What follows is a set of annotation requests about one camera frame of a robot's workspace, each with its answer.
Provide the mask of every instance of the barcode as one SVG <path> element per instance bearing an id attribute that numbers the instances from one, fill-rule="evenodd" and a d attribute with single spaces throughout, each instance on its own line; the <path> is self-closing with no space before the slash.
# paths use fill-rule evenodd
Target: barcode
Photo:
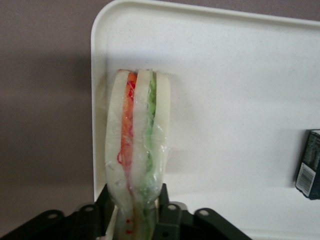
<path id="1" fill-rule="evenodd" d="M 306 164 L 302 163 L 296 179 L 296 187 L 309 197 L 312 184 L 314 183 L 316 172 Z"/>

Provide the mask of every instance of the wrapped sandwich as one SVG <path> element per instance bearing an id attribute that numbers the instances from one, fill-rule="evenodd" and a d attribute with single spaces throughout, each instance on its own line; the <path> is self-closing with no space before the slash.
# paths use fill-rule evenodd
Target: wrapped sandwich
<path id="1" fill-rule="evenodd" d="M 119 70 L 106 125 L 108 190 L 118 207 L 115 237 L 150 240 L 167 160 L 168 77 L 152 70 Z"/>

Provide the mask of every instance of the hole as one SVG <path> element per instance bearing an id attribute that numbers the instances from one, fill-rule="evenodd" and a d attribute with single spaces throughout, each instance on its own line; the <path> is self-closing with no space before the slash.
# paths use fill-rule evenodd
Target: hole
<path id="1" fill-rule="evenodd" d="M 52 213 L 48 216 L 48 219 L 55 219 L 56 217 L 58 217 L 58 214 Z"/>
<path id="2" fill-rule="evenodd" d="M 208 213 L 206 210 L 201 210 L 199 213 L 200 213 L 202 216 L 208 216 L 208 215 L 209 215 L 209 213 Z"/>
<path id="3" fill-rule="evenodd" d="M 84 210 L 86 212 L 91 212 L 94 208 L 92 206 L 87 206 Z"/>
<path id="4" fill-rule="evenodd" d="M 174 211 L 174 210 L 177 209 L 177 207 L 175 205 L 169 205 L 168 209 L 171 210 L 171 211 Z"/>

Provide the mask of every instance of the white tray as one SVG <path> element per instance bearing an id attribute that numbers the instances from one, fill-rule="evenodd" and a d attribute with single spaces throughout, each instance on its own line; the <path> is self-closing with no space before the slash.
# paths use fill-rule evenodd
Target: white tray
<path id="1" fill-rule="evenodd" d="M 320 201 L 293 182 L 305 130 L 320 127 L 319 62 L 319 22 L 113 1 L 91 35 L 95 196 L 115 73 L 152 68 L 171 81 L 170 200 L 255 240 L 320 239 Z"/>

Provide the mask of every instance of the product box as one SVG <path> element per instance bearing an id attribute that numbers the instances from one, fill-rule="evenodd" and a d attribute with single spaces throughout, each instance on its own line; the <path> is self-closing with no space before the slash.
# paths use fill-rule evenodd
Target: product box
<path id="1" fill-rule="evenodd" d="M 295 187 L 311 200 L 320 199 L 320 130 L 310 130 Z"/>

